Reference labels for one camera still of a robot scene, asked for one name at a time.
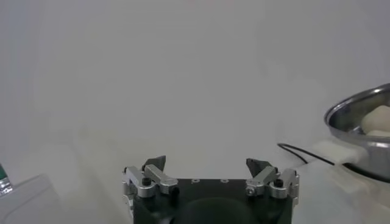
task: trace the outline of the black cable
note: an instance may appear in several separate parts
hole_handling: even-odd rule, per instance
[[[321,160],[321,161],[323,161],[323,162],[325,162],[325,163],[327,163],[327,164],[330,164],[330,165],[332,165],[332,166],[335,165],[333,162],[331,162],[331,161],[329,161],[329,160],[327,160],[327,159],[324,159],[324,158],[321,157],[321,156],[317,156],[317,155],[314,154],[314,153],[308,152],[308,151],[306,151],[306,150],[304,150],[304,149],[295,147],[295,146],[293,146],[293,145],[289,145],[289,144],[285,144],[285,143],[278,143],[278,146],[279,146],[280,148],[282,148],[283,150],[286,150],[287,152],[291,152],[290,149],[297,150],[297,151],[299,151],[299,152],[303,152],[303,153],[305,153],[305,154],[307,154],[307,155],[310,155],[310,156],[312,156],[312,157],[314,157],[314,158],[317,158],[317,159],[319,159],[319,160]],[[303,159],[301,156],[298,156],[298,157],[299,157],[305,164],[307,164],[307,161],[306,161],[305,159]]]
[[[305,164],[308,164],[308,163],[309,163],[307,160],[305,160],[304,157],[300,156],[298,153],[295,153],[295,152],[293,152],[292,150],[285,148],[283,145],[279,145],[279,144],[278,144],[278,146],[279,146],[280,148],[282,148],[283,150],[286,150],[287,152],[289,152],[289,153],[295,155],[296,157],[300,158],[300,160],[302,160]]]
[[[317,158],[327,164],[330,164],[332,166],[334,166],[335,164],[327,159],[324,159],[323,157],[321,156],[317,156],[311,152],[308,152],[304,149],[301,149],[301,148],[298,148],[298,147],[295,147],[293,145],[289,145],[289,144],[285,144],[285,143],[278,143],[278,146],[280,148],[282,148],[283,150],[286,150],[287,152],[289,153],[292,153],[294,155],[296,155],[298,158],[300,158],[305,164],[307,164],[307,160],[303,159],[300,155],[297,155],[296,153],[292,152],[292,150],[297,150],[299,152],[302,152],[302,153],[305,153],[307,155],[310,155],[314,158]],[[364,170],[362,168],[359,168],[357,167],[356,165],[352,164],[352,163],[344,163],[343,166],[357,174],[360,174],[362,176],[365,176],[365,177],[368,177],[368,178],[371,178],[373,180],[377,180],[377,181],[382,181],[382,182],[385,182],[385,183],[390,183],[390,179],[389,178],[386,178],[386,177],[383,177],[383,176],[380,176],[380,175],[377,175],[376,173],[372,173],[370,171],[367,171],[367,170]]]

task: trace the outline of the pot handle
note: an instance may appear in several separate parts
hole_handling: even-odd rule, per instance
[[[333,136],[315,144],[313,150],[320,156],[333,162],[335,165],[357,163],[368,156],[366,149],[349,144]]]

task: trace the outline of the white wall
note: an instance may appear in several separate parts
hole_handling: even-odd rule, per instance
[[[298,165],[277,141],[309,147],[327,108],[390,82],[388,8],[0,1],[0,163],[14,182],[47,173],[89,223],[125,223],[120,170],[150,156],[177,177],[245,178],[247,157]]]

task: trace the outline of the silver bolt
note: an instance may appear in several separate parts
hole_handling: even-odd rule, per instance
[[[246,187],[245,191],[246,191],[246,195],[248,196],[254,196],[256,192],[256,190],[253,187]]]

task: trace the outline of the green object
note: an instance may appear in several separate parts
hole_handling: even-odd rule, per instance
[[[4,169],[2,168],[0,164],[0,180],[4,179],[7,177],[7,174],[5,173]]]

